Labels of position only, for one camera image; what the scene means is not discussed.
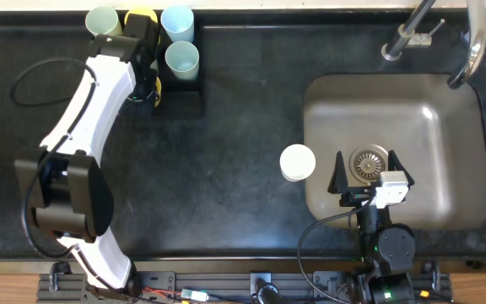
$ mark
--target drain strainer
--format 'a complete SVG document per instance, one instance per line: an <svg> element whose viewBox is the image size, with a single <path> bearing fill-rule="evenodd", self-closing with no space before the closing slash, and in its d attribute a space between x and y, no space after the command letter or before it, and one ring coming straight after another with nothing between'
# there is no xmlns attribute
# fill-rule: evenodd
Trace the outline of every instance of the drain strainer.
<svg viewBox="0 0 486 304"><path fill-rule="evenodd" d="M378 145L367 144L356 149L350 157L350 168L362 182L373 182L387 168L387 152Z"/></svg>

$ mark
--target black countertop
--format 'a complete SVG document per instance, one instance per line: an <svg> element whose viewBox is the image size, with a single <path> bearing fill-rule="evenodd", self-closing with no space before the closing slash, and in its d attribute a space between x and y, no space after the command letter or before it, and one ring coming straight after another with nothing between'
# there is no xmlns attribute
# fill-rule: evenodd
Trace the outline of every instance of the black countertop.
<svg viewBox="0 0 486 304"><path fill-rule="evenodd" d="M406 50L398 62L383 60L380 49L407 13L197 14L204 116L118 119L106 142L101 167L115 197L111 227L123 252L138 259L294 256L300 234L315 219L305 184L284 180L278 158L286 146L303 143L306 87L328 73L452 72L467 53L458 39L466 13L434 12L422 30L444 14L448 21L433 46ZM90 36L82 14L15 17L0 16L0 259L23 260L38 256L19 224L14 153L38 145L65 105L19 107L8 89L33 62L85 59ZM80 74L54 64L22 94L72 94ZM486 132L486 55L470 83L481 97ZM416 231L416 237L420 257L486 257L486 224ZM322 227L305 247L313 256L359 256L356 231Z"/></svg>

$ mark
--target sink basin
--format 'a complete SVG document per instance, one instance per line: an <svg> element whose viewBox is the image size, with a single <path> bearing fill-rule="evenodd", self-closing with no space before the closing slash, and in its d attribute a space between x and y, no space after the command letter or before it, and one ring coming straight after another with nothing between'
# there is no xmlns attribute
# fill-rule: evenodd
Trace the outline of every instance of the sink basin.
<svg viewBox="0 0 486 304"><path fill-rule="evenodd" d="M349 211L327 192L335 154L343 153L350 186L387 168L393 149L415 180L391 220L418 229L470 229L486 221L486 148L478 97L447 75L328 75L305 92L305 145L316 168L306 202L321 220ZM348 219L331 222L348 228Z"/></svg>

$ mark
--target wooden surface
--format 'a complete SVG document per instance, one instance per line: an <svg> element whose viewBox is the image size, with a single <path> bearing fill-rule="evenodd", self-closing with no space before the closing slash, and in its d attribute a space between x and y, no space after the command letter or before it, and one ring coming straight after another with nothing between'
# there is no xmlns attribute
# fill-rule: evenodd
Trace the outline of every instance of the wooden surface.
<svg viewBox="0 0 486 304"><path fill-rule="evenodd" d="M37 281L34 274L0 275L0 304L33 304ZM452 274L455 302L459 304L486 304L486 274Z"/></svg>

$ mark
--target chrome faucet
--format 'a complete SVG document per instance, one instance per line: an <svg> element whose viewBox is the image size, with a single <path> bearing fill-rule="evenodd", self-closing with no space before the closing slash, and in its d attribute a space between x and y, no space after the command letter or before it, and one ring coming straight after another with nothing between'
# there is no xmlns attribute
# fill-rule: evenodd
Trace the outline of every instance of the chrome faucet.
<svg viewBox="0 0 486 304"><path fill-rule="evenodd" d="M406 24L401 24L393 36L391 43L386 43L381 53L387 60L394 61L400 58L402 50L406 47L429 46L431 36L443 21L431 31L430 34L416 34L415 29L421 19L429 12L436 0L423 0L413 11ZM484 0L467 0L468 18L470 19L470 46L467 60L447 79L447 85L457 89L464 84L478 69L486 47L486 12Z"/></svg>

